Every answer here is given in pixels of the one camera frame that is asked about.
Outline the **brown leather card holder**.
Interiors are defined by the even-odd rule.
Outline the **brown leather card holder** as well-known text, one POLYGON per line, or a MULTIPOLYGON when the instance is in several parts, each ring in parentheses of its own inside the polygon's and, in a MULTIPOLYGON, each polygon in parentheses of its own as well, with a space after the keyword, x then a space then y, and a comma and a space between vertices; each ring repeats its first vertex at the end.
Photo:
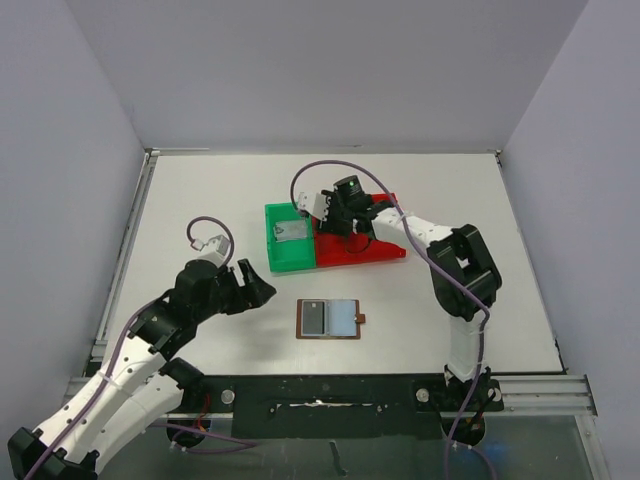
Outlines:
POLYGON ((310 340, 357 340, 361 338, 361 327, 366 315, 361 311, 357 299, 298 299, 296 303, 296 338, 310 340), (319 300, 326 304, 326 333, 323 336, 301 335, 301 309, 304 300, 319 300))

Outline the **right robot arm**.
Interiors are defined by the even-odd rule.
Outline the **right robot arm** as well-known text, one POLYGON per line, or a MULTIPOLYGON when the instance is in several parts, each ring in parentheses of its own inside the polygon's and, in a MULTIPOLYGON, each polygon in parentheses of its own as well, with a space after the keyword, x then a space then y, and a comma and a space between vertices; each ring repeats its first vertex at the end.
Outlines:
POLYGON ((341 237, 363 234, 371 240, 412 248, 429 266, 438 304, 450 318, 447 374, 461 382, 486 370, 485 328, 502 278, 479 230, 454 228, 398 210, 395 200, 376 201, 352 175, 331 190, 301 194, 298 208, 320 230, 341 237))

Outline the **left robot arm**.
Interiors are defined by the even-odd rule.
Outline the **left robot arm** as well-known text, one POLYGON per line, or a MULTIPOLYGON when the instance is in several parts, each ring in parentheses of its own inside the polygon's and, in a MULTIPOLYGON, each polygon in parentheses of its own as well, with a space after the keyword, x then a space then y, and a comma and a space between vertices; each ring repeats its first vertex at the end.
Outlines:
POLYGON ((8 441, 17 479, 94 479, 98 464, 156 418, 177 408, 203 373, 178 357, 211 317, 264 306, 277 293, 250 262, 218 266, 196 259, 173 288, 136 311, 111 357, 77 394, 34 429, 8 441))

